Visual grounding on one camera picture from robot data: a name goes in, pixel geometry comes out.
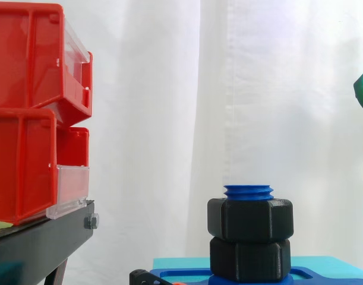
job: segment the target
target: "stacked storage bins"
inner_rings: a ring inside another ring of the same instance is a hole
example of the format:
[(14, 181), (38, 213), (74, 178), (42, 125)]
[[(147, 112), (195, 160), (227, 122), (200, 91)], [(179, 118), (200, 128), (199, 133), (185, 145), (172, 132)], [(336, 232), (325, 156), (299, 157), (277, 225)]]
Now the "stacked storage bins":
[(0, 221), (86, 205), (92, 61), (61, 6), (0, 2)]

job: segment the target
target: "light blue base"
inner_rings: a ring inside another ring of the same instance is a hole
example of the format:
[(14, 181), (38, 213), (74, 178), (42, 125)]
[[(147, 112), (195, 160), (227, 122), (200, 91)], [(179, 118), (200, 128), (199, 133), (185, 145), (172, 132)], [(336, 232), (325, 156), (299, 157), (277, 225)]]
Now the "light blue base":
[[(360, 278), (363, 270), (351, 266), (337, 258), (330, 256), (298, 256), (292, 257), (292, 266), (307, 267), (319, 275), (327, 278)], [(160, 268), (209, 268), (209, 258), (156, 258), (153, 269)], [(168, 277), (169, 282), (198, 282), (207, 276)]]

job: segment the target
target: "red plastic drawer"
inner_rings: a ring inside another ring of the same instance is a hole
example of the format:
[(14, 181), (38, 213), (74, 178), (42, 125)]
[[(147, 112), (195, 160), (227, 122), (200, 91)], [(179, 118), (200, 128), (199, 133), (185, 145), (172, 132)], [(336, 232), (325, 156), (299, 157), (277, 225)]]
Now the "red plastic drawer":
[(0, 221), (20, 224), (47, 208), (55, 219), (85, 206), (88, 149), (88, 130), (56, 127), (51, 110), (0, 109)]
[(92, 61), (60, 5), (0, 2), (0, 107), (81, 122), (91, 117)]

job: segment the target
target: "black hex nut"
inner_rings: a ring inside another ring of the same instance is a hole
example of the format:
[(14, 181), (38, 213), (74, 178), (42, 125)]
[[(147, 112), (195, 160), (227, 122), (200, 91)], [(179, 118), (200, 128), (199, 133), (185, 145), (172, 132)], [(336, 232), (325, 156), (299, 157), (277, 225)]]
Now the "black hex nut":
[(207, 204), (207, 228), (212, 236), (231, 242), (285, 240), (293, 235), (292, 203), (285, 199), (211, 199)]
[(291, 270), (289, 241), (235, 243), (215, 237), (210, 241), (210, 269), (240, 283), (279, 282)]

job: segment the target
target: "blue threaded bolt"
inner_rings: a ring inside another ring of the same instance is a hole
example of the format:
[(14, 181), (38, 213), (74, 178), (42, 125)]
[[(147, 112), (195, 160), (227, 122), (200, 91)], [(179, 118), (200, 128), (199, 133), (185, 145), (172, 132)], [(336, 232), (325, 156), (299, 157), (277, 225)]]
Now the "blue threaded bolt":
[(274, 198), (270, 185), (225, 185), (228, 200), (259, 201)]

